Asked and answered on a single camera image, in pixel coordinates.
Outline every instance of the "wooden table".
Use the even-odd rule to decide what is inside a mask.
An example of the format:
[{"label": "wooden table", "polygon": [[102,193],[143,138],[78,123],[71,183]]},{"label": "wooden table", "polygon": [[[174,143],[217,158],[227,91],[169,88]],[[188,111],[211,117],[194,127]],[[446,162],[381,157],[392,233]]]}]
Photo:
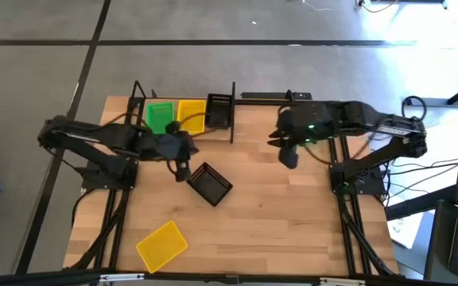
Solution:
[{"label": "wooden table", "polygon": [[[101,122],[124,113],[127,100],[108,97]],[[164,162],[141,162],[137,184],[130,193],[117,269],[146,271],[135,246],[173,220],[188,248],[161,272],[347,275],[340,217],[328,168],[303,149],[298,150],[296,169],[280,164],[278,149],[266,143],[276,120],[276,106],[237,105],[234,144],[229,143],[228,130],[196,138],[200,152],[192,157],[192,171],[206,161],[234,185],[217,207],[186,183],[176,183]],[[364,142],[362,137],[348,138],[352,152]],[[327,142],[311,148],[329,160]],[[77,262],[98,235],[107,193],[95,191],[80,203],[64,266]],[[359,201],[368,241],[397,272],[382,205],[372,196],[361,195]],[[104,265],[111,245],[109,238]],[[362,272],[354,238],[352,245],[357,270]]]}]

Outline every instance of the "gray floor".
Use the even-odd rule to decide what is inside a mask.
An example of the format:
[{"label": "gray floor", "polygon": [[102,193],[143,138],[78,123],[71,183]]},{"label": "gray floor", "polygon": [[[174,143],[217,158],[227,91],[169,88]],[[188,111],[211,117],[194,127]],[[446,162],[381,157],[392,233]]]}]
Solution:
[{"label": "gray floor", "polygon": [[[453,7],[458,1],[452,0]],[[97,122],[108,95],[134,80],[159,96],[309,91],[400,112],[407,95],[458,91],[458,17],[440,4],[399,4],[369,14],[343,0],[113,1],[102,39],[317,39],[416,41],[414,47],[98,47],[77,119]],[[102,0],[0,0],[0,39],[91,39]],[[0,47],[0,274],[11,273],[49,165],[36,136],[65,114],[87,47]],[[434,126],[458,109],[431,109]],[[81,160],[67,157],[77,164]],[[63,166],[30,271],[57,270],[80,178]]]}]

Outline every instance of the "yellow plastic tray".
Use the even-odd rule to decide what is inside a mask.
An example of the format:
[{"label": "yellow plastic tray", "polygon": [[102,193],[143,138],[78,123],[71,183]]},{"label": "yellow plastic tray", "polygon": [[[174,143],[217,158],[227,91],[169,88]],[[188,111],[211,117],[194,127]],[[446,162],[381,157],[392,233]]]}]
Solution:
[{"label": "yellow plastic tray", "polygon": [[[205,100],[180,100],[178,105],[177,121],[182,122],[188,116],[206,112]],[[204,132],[205,115],[195,116],[181,125],[181,129],[187,131],[190,135],[196,135]]]},{"label": "yellow plastic tray", "polygon": [[156,272],[187,247],[187,242],[173,221],[167,222],[136,245],[149,273]]}]

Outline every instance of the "green plastic tray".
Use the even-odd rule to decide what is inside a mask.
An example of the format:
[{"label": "green plastic tray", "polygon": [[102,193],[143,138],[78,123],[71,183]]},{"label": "green plastic tray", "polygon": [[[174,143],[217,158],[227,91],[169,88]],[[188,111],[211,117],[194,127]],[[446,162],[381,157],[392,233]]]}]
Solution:
[{"label": "green plastic tray", "polygon": [[146,107],[146,123],[155,134],[165,133],[165,127],[173,120],[172,102],[151,103]]}]

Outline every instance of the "black basket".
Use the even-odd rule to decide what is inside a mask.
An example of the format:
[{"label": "black basket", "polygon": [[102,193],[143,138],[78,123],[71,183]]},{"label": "black basket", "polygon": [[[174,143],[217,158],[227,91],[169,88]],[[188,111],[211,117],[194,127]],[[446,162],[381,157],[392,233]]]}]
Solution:
[{"label": "black basket", "polygon": [[209,94],[206,103],[206,126],[219,129],[231,127],[232,95]]},{"label": "black basket", "polygon": [[213,207],[232,189],[232,184],[225,180],[214,168],[204,162],[192,174],[187,184],[199,193]]}]

